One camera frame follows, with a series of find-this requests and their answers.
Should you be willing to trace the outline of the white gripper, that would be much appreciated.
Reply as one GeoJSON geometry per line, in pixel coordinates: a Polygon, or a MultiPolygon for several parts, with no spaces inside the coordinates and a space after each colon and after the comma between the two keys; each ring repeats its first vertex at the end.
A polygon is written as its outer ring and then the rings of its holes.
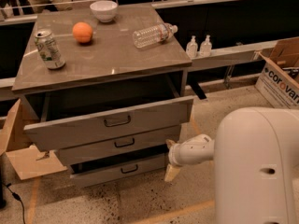
{"type": "Polygon", "coordinates": [[[171,164],[166,167],[165,182],[171,182],[184,165],[195,165],[211,161],[214,156],[214,140],[206,134],[199,134],[183,143],[166,139],[169,149],[168,159],[171,164]]]}

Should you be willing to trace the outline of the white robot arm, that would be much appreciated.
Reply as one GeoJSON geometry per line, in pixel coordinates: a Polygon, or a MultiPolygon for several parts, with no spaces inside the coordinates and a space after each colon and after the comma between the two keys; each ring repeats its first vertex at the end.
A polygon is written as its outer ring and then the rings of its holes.
{"type": "Polygon", "coordinates": [[[299,111],[240,108],[215,138],[166,141],[171,181],[185,165],[214,161],[217,224],[297,224],[292,169],[299,164],[299,111]]]}

